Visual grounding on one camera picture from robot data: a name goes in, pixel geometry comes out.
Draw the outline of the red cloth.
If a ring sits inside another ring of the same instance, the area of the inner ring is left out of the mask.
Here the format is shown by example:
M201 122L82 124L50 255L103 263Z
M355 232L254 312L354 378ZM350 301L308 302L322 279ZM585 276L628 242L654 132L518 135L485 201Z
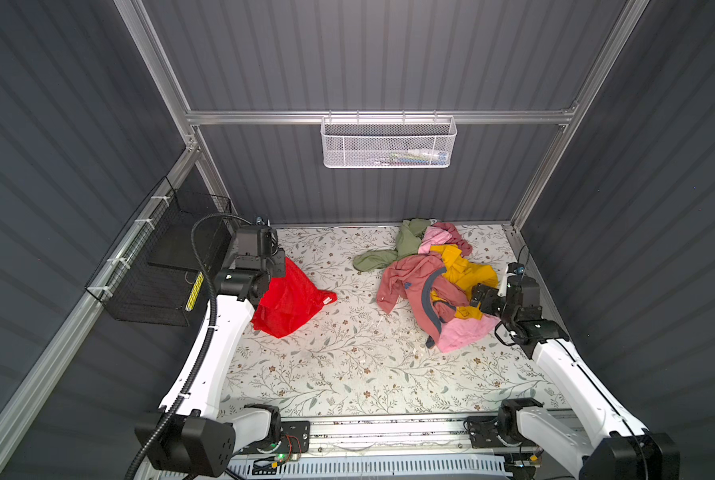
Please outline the red cloth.
M327 305L339 300L336 292L321 290L291 260L286 259L286 275L273 278L252 319L256 331L285 338L306 325Z

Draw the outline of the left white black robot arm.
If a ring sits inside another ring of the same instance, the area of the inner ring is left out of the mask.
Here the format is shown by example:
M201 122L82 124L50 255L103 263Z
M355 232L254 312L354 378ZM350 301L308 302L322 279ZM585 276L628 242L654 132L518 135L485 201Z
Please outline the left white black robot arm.
M286 274L286 254L277 231L262 220L242 219L217 272L198 257L195 286L208 296L208 309L187 361L157 412L136 428L141 447L125 476L136 478L143 462L182 472L189 479L219 477L230 460L252 446L278 445L280 410L247 404L228 420L220 418L222 383L244 330L272 279Z

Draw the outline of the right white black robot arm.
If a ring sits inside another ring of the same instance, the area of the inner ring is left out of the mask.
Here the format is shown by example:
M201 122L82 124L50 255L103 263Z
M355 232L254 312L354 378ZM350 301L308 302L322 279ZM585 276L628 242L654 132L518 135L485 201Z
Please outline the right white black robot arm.
M521 263L507 266L499 287L477 284L471 306L497 317L507 347L517 346L549 377L581 422L577 433L535 398L501 402L490 424L471 422L473 445L495 440L507 447L531 443L575 479L677 479L681 454L664 433L652 432L595 376L569 334L543 317L539 284Z

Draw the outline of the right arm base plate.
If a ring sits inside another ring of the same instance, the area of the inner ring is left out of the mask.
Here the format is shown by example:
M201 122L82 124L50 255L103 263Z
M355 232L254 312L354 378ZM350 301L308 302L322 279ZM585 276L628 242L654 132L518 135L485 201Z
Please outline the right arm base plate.
M536 448L531 440L519 437L517 433L509 433L499 426L497 415L469 416L463 420L465 434L469 437L471 447L483 448Z

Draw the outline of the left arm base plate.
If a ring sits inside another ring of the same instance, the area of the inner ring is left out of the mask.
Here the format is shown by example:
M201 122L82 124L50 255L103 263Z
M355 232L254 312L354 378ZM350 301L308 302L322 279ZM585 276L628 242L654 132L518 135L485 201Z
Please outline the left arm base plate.
M284 420L281 431L272 439L252 443L242 455L304 454L309 451L312 424L309 421Z

